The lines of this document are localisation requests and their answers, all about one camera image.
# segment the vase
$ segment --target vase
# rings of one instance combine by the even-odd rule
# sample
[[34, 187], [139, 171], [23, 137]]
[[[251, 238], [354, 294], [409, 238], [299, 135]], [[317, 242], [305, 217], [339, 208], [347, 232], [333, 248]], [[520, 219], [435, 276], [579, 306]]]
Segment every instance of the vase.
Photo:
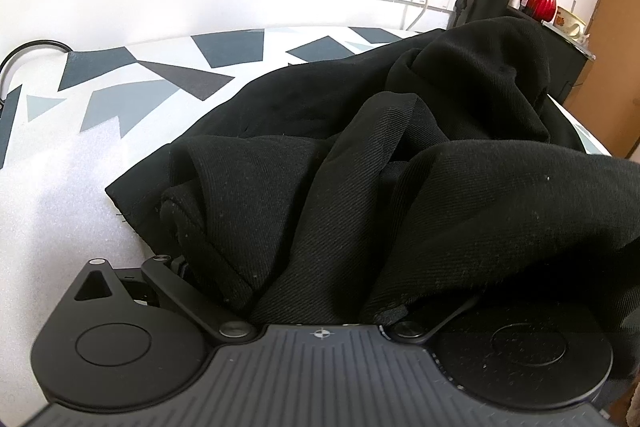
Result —
[[551, 22], [556, 16], [558, 4], [556, 4], [556, 0], [535, 0], [532, 3], [532, 8], [533, 13], [531, 16], [535, 20], [538, 22]]

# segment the ribbed fabric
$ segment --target ribbed fabric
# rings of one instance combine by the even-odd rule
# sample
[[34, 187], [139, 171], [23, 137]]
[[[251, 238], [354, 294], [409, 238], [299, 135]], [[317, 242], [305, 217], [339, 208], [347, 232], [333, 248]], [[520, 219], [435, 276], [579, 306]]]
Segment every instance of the ribbed fabric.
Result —
[[254, 323], [390, 324], [512, 285], [587, 303], [628, 374], [640, 168], [584, 154], [548, 83], [540, 29], [514, 18], [290, 66], [108, 193]]

